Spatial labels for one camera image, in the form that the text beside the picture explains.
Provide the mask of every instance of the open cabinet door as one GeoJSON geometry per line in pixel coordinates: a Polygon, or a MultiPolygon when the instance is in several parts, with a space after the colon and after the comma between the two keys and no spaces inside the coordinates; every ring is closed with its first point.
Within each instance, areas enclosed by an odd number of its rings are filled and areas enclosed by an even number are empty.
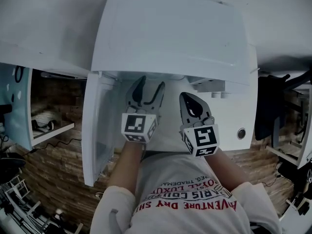
{"type": "Polygon", "coordinates": [[[5,134],[27,150],[32,148],[30,91],[33,70],[0,63],[0,105],[11,105],[4,114],[5,134]]]}
{"type": "Polygon", "coordinates": [[[114,152],[117,82],[88,75],[82,115],[84,183],[93,186],[114,152]]]}

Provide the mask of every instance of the light blue panel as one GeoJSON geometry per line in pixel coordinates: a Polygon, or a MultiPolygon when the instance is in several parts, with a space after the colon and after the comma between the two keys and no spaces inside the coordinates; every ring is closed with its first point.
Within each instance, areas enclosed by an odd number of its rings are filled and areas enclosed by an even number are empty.
{"type": "Polygon", "coordinates": [[[32,70],[24,68],[23,76],[19,83],[15,82],[15,65],[0,63],[0,104],[11,104],[12,112],[4,115],[5,120],[5,134],[11,140],[18,143],[22,147],[32,150],[31,134],[28,122],[27,99],[28,81],[32,75],[32,70]],[[11,101],[12,94],[14,94],[14,102],[11,101]]]}

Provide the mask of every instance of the cabinet door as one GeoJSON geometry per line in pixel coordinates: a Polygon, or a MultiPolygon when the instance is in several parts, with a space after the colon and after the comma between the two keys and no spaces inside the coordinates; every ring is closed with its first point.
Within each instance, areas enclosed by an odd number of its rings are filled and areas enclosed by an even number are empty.
{"type": "Polygon", "coordinates": [[[115,80],[89,74],[82,115],[84,183],[93,186],[114,151],[115,80]]]}
{"type": "Polygon", "coordinates": [[[249,85],[244,21],[235,8],[210,0],[107,0],[91,70],[249,85]]]}
{"type": "Polygon", "coordinates": [[[31,68],[0,63],[0,105],[11,105],[12,112],[4,114],[5,134],[32,150],[30,117],[31,68]]]}

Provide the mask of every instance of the black cable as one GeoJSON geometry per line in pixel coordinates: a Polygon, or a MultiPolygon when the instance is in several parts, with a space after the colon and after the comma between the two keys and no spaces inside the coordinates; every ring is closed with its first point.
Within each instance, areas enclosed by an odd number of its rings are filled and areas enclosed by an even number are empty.
{"type": "Polygon", "coordinates": [[[4,145],[5,142],[9,141],[9,137],[8,137],[8,135],[3,136],[3,138],[0,136],[0,140],[1,140],[0,153],[2,153],[3,152],[3,150],[2,150],[3,149],[3,145],[4,145]]]}
{"type": "Polygon", "coordinates": [[[33,154],[33,153],[36,152],[37,150],[44,150],[44,149],[46,149],[46,148],[48,147],[48,145],[51,145],[51,146],[53,146],[54,148],[56,148],[56,147],[58,146],[59,143],[62,143],[62,144],[64,144],[64,145],[67,146],[67,145],[70,144],[70,142],[72,142],[72,140],[81,141],[81,139],[72,138],[68,143],[65,143],[65,142],[63,142],[63,141],[59,141],[59,142],[56,143],[56,145],[53,145],[53,144],[51,144],[51,143],[49,142],[49,143],[47,143],[47,145],[46,145],[44,148],[36,148],[36,149],[33,149],[33,150],[31,150],[30,152],[27,152],[27,153],[25,153],[25,154],[22,155],[22,156],[26,156],[26,155],[28,155],[28,154],[33,154]]]}
{"type": "Polygon", "coordinates": [[[271,185],[268,185],[266,182],[261,182],[261,183],[263,183],[266,187],[271,187],[276,182],[276,180],[277,180],[277,176],[275,177],[275,180],[273,181],[271,185]]]}
{"type": "Polygon", "coordinates": [[[282,175],[276,175],[276,176],[275,176],[275,180],[273,181],[273,183],[272,183],[271,185],[268,185],[266,182],[261,182],[261,183],[263,183],[266,187],[271,187],[271,186],[274,185],[274,183],[276,182],[277,178],[279,178],[279,177],[281,177],[281,178],[283,178],[283,179],[285,179],[285,180],[288,180],[289,182],[293,183],[290,179],[285,178],[285,177],[282,176],[282,175]]]}

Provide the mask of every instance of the fiducial marker cube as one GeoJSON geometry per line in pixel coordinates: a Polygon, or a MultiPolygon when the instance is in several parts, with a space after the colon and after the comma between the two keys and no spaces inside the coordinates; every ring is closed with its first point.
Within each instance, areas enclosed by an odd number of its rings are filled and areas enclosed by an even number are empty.
{"type": "Polygon", "coordinates": [[[121,133],[127,141],[148,143],[157,125],[156,115],[122,114],[121,133]]]}
{"type": "Polygon", "coordinates": [[[194,157],[213,155],[220,144],[218,125],[185,128],[183,141],[194,157]]]}

